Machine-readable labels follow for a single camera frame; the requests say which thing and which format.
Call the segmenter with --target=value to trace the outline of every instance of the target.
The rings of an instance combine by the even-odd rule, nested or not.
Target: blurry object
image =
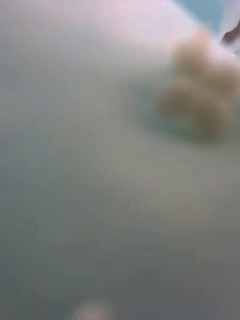
[[[229,45],[232,44],[238,37],[240,37],[240,20],[234,29],[225,33],[221,42]]]
[[[212,59],[206,30],[178,43],[170,63],[173,75],[159,102],[162,114],[204,139],[223,136],[230,125],[232,101],[240,92],[240,69],[231,61]]]

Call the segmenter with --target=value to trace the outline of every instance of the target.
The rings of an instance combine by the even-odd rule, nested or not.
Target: teal background
[[[223,0],[175,0],[215,33],[222,19]]]

